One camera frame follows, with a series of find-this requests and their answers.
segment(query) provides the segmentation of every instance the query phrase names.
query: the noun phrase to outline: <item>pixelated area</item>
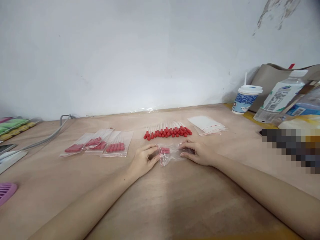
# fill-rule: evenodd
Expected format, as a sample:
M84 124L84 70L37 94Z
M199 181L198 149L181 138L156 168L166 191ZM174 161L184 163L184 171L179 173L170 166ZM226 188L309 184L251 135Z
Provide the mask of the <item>pixelated area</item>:
M262 130L262 141L272 143L272 148L281 149L282 155L290 155L291 161L310 173L320 173L320 132L315 130Z

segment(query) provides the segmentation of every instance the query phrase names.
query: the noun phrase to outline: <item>phone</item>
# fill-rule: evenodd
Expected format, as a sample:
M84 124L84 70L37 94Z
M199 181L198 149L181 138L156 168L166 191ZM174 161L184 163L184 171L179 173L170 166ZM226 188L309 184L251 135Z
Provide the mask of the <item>phone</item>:
M0 155L8 152L9 150L11 150L12 148L15 148L17 146L17 144L8 144L8 145L3 145L0 146Z

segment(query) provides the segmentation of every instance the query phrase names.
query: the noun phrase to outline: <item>wooden table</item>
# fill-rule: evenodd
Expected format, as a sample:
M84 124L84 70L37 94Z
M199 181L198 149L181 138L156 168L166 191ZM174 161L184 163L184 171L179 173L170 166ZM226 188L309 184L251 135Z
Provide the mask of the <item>wooden table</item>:
M206 115L229 130L200 137L188 117ZM29 150L19 162L0 175L19 188L0 207L1 239L26 239L68 204L130 163L136 148L147 143L145 126L178 120L193 131L192 138L206 141L220 154L284 180L320 199L320 175L287 161L268 148L261 128L233 114L222 104L70 119L50 143ZM17 148L38 142L59 127L43 122L6 141ZM59 154L85 132L114 127L134 131L127 157L99 158ZM154 139L152 143L178 144L179 138ZM237 184L212 167L189 160L159 164L135 182L111 207L87 239L185 239L234 236L236 239L300 239Z

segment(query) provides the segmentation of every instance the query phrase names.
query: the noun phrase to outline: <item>white wall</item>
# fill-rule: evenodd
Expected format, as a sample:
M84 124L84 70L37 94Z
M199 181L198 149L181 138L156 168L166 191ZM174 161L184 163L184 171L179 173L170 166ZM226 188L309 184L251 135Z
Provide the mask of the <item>white wall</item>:
M263 63L320 62L320 5L299 2L0 0L0 116L228 101Z

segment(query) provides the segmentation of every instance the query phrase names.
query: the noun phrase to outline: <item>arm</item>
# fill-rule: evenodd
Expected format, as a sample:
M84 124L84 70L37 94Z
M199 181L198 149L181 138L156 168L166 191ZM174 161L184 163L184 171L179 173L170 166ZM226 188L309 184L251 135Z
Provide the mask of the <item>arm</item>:
M300 236L320 239L318 199L266 173L216 154L203 143L187 139L180 148L186 147L195 154L181 153L182 157L216 167Z
M138 149L129 167L71 203L29 239L84 239L113 203L138 178L151 170L159 155L151 160L148 158L157 150L155 144Z

